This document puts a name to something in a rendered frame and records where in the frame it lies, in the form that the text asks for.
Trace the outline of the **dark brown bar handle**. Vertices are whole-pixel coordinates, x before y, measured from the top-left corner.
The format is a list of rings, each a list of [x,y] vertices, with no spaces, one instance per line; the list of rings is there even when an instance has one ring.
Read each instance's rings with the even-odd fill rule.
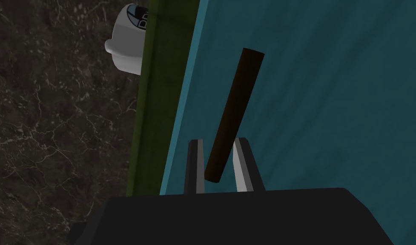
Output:
[[[246,111],[264,53],[244,48],[233,78],[212,150],[205,168],[205,180],[221,180],[234,140]]]

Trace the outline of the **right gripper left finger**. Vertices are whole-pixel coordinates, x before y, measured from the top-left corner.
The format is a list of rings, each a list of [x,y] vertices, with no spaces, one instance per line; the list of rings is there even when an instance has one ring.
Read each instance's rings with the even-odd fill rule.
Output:
[[[184,194],[203,194],[205,190],[203,140],[191,140],[187,153]]]

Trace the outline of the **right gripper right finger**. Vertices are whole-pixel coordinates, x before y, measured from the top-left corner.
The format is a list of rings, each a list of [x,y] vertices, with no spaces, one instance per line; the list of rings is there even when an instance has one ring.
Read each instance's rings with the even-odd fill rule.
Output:
[[[249,141],[236,138],[233,144],[233,169],[238,192],[265,191]]]

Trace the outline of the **teal door leaf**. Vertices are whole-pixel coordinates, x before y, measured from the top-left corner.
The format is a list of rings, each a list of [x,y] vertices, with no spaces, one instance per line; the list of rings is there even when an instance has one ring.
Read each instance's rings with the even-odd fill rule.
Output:
[[[208,160],[243,48],[264,53],[238,136],[267,190],[349,190],[416,245],[416,0],[201,0],[161,194]]]

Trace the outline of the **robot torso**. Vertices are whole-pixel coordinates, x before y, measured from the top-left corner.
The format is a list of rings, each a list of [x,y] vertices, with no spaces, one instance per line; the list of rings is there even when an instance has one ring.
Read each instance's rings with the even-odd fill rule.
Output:
[[[112,37],[105,41],[115,67],[135,75],[141,74],[148,8],[125,5],[117,16]]]

